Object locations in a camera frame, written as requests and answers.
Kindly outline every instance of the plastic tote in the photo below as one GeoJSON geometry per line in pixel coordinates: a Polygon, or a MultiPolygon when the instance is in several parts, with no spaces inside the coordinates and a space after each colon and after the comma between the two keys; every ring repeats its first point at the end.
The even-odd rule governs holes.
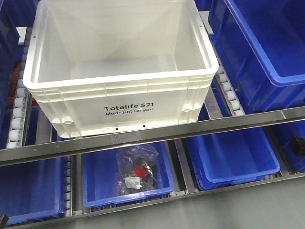
{"type": "Polygon", "coordinates": [[[212,0],[195,0],[198,11],[210,10],[212,0]]]}
{"type": "Polygon", "coordinates": [[[33,26],[39,0],[4,0],[16,27],[33,26]]]}
{"type": "Polygon", "coordinates": [[[42,0],[23,83],[76,137],[194,122],[218,66],[193,0],[42,0]]]}
{"type": "Polygon", "coordinates": [[[0,212],[8,225],[63,214],[62,158],[0,167],[0,212]]]}
{"type": "Polygon", "coordinates": [[[173,176],[164,142],[152,143],[159,152],[157,165],[157,189],[123,196],[115,195],[116,154],[118,149],[98,151],[82,156],[84,206],[106,207],[137,201],[140,199],[163,197],[174,190],[173,176]]]}
{"type": "Polygon", "coordinates": [[[0,130],[10,87],[19,34],[8,13],[8,8],[0,0],[0,130]]]}
{"type": "Polygon", "coordinates": [[[280,170],[262,128],[187,138],[201,190],[262,180],[280,170]]]}
{"type": "Polygon", "coordinates": [[[303,0],[215,0],[209,23],[254,112],[305,105],[303,0]]]}
{"type": "Polygon", "coordinates": [[[305,121],[273,125],[286,160],[295,172],[305,172],[305,156],[298,156],[296,149],[291,147],[295,137],[305,138],[305,121]]]}

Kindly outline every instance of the red part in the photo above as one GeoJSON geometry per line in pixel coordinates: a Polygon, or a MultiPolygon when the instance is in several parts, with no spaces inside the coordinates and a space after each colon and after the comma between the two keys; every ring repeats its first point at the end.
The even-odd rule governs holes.
{"type": "Polygon", "coordinates": [[[134,167],[134,174],[138,177],[142,177],[143,179],[146,179],[147,176],[146,169],[140,167],[134,167]]]}

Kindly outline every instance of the metal rail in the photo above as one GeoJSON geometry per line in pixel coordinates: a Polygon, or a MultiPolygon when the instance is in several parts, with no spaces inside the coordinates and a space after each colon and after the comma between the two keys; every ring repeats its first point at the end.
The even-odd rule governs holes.
{"type": "Polygon", "coordinates": [[[305,119],[305,106],[0,150],[0,166],[305,119]]]}

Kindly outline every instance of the clear plastic bag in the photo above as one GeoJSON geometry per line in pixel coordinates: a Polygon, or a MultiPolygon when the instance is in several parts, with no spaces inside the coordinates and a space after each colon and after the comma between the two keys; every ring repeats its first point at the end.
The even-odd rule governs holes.
{"type": "Polygon", "coordinates": [[[158,151],[150,144],[121,148],[116,155],[119,169],[116,194],[127,195],[156,189],[155,160],[158,155],[158,151]]]}

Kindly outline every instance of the label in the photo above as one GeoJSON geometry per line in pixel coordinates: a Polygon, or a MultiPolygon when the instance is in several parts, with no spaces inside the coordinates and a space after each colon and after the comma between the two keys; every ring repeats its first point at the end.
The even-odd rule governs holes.
{"type": "Polygon", "coordinates": [[[120,106],[105,106],[106,115],[123,115],[153,110],[154,103],[124,104],[120,106]]]}
{"type": "Polygon", "coordinates": [[[127,188],[140,189],[142,187],[139,177],[125,177],[124,180],[127,188]]]}
{"type": "Polygon", "coordinates": [[[142,177],[143,179],[146,179],[146,169],[140,168],[140,167],[134,167],[134,174],[138,177],[142,177]]]}

